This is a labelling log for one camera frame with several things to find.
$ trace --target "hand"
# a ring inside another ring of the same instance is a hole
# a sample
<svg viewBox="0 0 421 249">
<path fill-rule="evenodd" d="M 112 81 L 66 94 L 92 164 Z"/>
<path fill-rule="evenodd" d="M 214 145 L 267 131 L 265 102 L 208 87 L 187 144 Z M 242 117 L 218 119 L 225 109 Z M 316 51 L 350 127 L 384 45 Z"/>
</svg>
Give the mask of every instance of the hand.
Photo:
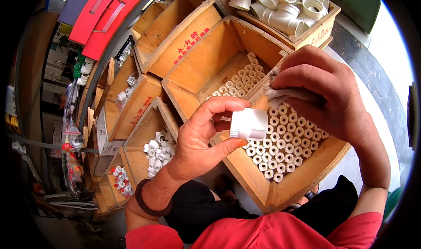
<svg viewBox="0 0 421 249">
<path fill-rule="evenodd" d="M 306 45 L 288 56 L 271 87 L 304 87 L 322 95 L 326 99 L 323 106 L 298 98 L 286 102 L 304 118 L 354 146 L 363 144 L 367 130 L 374 127 L 352 70 L 314 46 Z"/>
<path fill-rule="evenodd" d="M 233 111 L 250 108 L 251 103 L 235 97 L 211 97 L 182 125 L 178 133 L 177 151 L 168 163 L 168 173 L 176 180 L 191 180 L 201 176 L 239 147 L 247 145 L 246 140 L 229 138 L 211 148 L 210 140 L 217 132 L 229 130 Z"/>
</svg>

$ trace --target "bracelet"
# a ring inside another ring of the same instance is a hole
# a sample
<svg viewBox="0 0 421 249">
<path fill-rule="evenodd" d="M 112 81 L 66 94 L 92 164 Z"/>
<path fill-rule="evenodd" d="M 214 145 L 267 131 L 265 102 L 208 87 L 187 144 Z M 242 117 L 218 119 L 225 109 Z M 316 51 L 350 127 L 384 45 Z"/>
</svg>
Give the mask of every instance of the bracelet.
<svg viewBox="0 0 421 249">
<path fill-rule="evenodd" d="M 147 214 L 152 215 L 152 216 L 156 216 L 156 217 L 161 217 L 161 216 L 165 216 L 167 214 L 170 213 L 171 211 L 171 207 L 173 205 L 172 201 L 170 200 L 170 202 L 168 203 L 167 208 L 165 208 L 164 210 L 161 211 L 154 211 L 151 210 L 148 206 L 146 206 L 145 202 L 143 201 L 142 198 L 142 188 L 143 186 L 149 182 L 151 179 L 144 179 L 143 181 L 139 182 L 139 184 L 137 185 L 136 188 L 136 193 L 135 193 L 135 197 L 136 197 L 136 202 L 137 204 L 139 204 L 140 208 Z"/>
</svg>

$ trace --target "black pants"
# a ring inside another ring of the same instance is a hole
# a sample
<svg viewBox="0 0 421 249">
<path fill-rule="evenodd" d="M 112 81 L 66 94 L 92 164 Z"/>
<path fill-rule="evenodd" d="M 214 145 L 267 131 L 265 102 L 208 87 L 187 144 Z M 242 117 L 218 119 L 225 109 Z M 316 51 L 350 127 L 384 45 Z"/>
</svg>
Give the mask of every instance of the black pants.
<svg viewBox="0 0 421 249">
<path fill-rule="evenodd" d="M 333 189 L 324 190 L 312 200 L 291 212 L 308 226 L 327 237 L 350 216 L 357 204 L 357 191 L 343 175 Z M 165 216 L 168 225 L 178 232 L 185 244 L 191 244 L 212 223 L 222 218 L 255 219 L 239 204 L 215 201 L 209 188 L 191 180 L 174 194 L 171 212 Z"/>
</svg>

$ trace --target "red shirt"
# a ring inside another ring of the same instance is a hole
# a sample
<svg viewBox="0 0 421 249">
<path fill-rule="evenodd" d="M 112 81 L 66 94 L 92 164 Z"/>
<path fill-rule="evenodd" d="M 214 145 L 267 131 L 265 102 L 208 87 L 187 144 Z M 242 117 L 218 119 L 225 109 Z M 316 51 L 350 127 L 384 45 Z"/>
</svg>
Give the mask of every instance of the red shirt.
<svg viewBox="0 0 421 249">
<path fill-rule="evenodd" d="M 206 248 L 369 248 L 382 223 L 378 212 L 354 216 L 327 238 L 297 219 L 277 212 L 254 220 L 225 218 L 211 224 L 190 246 Z M 128 249 L 134 248 L 183 248 L 178 233 L 165 225 L 147 225 L 126 234 Z"/>
</svg>

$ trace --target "finger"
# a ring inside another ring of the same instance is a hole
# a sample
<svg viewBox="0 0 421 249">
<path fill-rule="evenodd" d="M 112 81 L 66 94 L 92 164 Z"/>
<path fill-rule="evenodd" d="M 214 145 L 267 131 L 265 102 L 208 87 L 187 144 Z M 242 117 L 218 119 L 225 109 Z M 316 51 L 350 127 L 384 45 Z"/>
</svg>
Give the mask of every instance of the finger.
<svg viewBox="0 0 421 249">
<path fill-rule="evenodd" d="M 216 132 L 221 132 L 222 130 L 229 130 L 231 127 L 231 121 L 221 120 L 215 123 Z"/>
<path fill-rule="evenodd" d="M 222 113 L 216 113 L 215 115 L 213 115 L 213 120 L 218 122 L 219 120 L 221 120 L 221 118 L 223 116 L 230 119 L 230 118 L 232 118 L 232 112 L 231 111 L 225 111 L 225 112 L 222 112 Z"/>
<path fill-rule="evenodd" d="M 250 108 L 251 103 L 235 97 L 217 97 L 203 102 L 190 118 L 196 126 L 203 126 L 216 114 L 224 113 L 225 111 L 241 111 L 245 108 Z"/>
<path fill-rule="evenodd" d="M 329 73 L 339 71 L 338 62 L 335 59 L 319 48 L 311 45 L 303 46 L 285 58 L 280 66 L 280 71 L 302 64 L 309 64 Z"/>
<path fill-rule="evenodd" d="M 336 76 L 307 64 L 283 70 L 270 86 L 273 89 L 304 87 L 322 95 L 327 101 L 334 101 L 341 92 L 341 84 Z"/>
<path fill-rule="evenodd" d="M 243 147 L 247 144 L 248 144 L 247 140 L 231 137 L 206 150 L 205 155 L 206 157 L 212 157 L 213 159 L 215 158 L 216 160 L 223 160 L 229 154 L 234 152 L 237 148 Z"/>
<path fill-rule="evenodd" d="M 305 119 L 311 120 L 313 123 L 320 124 L 324 119 L 324 111 L 321 107 L 299 98 L 288 98 L 285 100 L 288 104 L 297 111 L 297 114 L 303 116 Z"/>
</svg>

